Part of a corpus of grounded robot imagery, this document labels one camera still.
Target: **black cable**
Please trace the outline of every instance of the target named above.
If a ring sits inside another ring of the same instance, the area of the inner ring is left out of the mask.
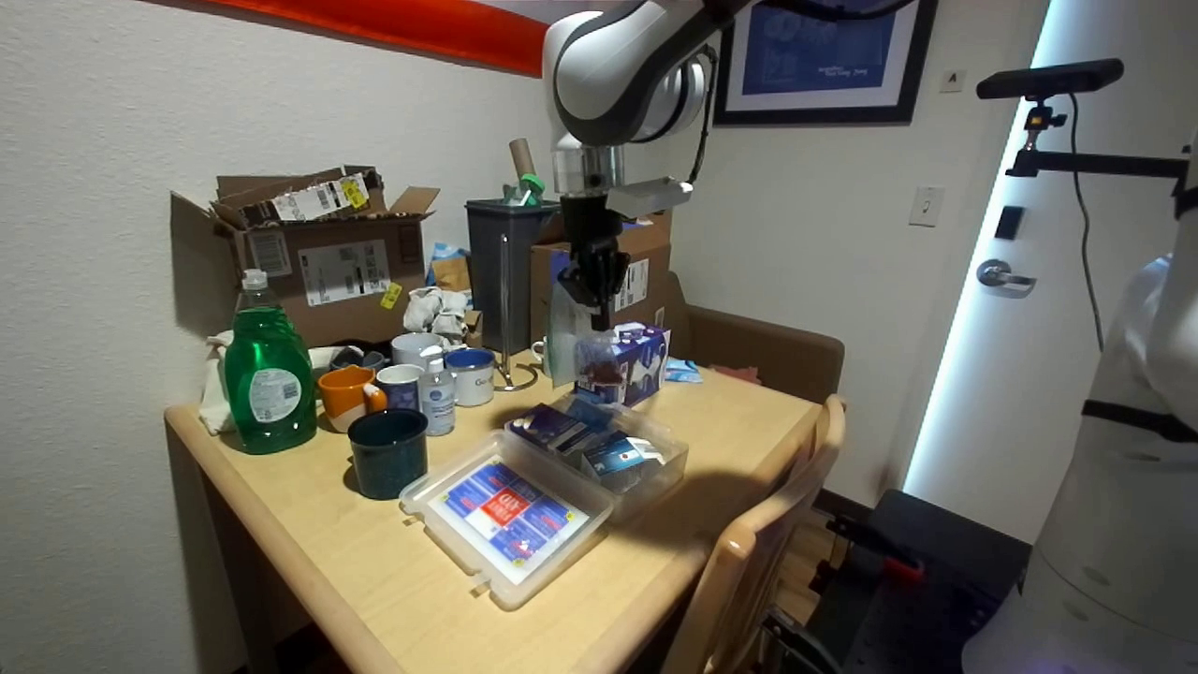
[[[1077,123],[1083,123],[1083,105],[1077,105],[1077,94],[1070,94],[1070,109],[1075,109],[1075,123],[1070,123],[1070,155],[1077,158]],[[1085,280],[1085,296],[1090,296],[1090,319],[1095,319],[1095,341],[1098,341],[1098,351],[1108,349],[1106,341],[1106,322],[1102,322],[1102,309],[1098,309],[1098,294],[1095,294],[1095,271],[1090,271],[1090,208],[1085,208],[1085,194],[1083,194],[1083,173],[1075,168],[1075,201],[1083,211],[1083,280]]]

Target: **green dish soap bottle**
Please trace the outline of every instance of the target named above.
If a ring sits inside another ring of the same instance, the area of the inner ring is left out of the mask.
[[[277,453],[313,433],[313,375],[301,334],[268,294],[265,271],[243,271],[225,397],[247,453]]]

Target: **wooden table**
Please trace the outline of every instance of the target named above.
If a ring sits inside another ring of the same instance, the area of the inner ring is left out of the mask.
[[[560,394],[538,382],[458,410],[458,430],[428,447],[431,473]],[[521,609],[471,596],[462,566],[397,502],[348,491],[345,433],[247,458],[210,433],[196,404],[166,421],[221,500],[212,507],[230,507],[351,672],[617,672],[690,592],[719,527],[788,473],[819,404],[715,372],[701,385],[663,385],[650,425],[690,442],[682,491],[605,527]]]

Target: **chair back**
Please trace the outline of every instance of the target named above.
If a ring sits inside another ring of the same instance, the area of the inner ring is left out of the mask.
[[[831,394],[816,430],[795,453],[788,482],[721,527],[682,616],[663,668],[667,674],[721,674],[744,668],[780,592],[789,537],[816,502],[844,442],[846,404]]]

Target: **picture frame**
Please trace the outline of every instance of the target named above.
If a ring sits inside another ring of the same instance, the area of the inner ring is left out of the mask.
[[[753,3],[721,30],[715,123],[910,123],[937,0],[864,23]]]

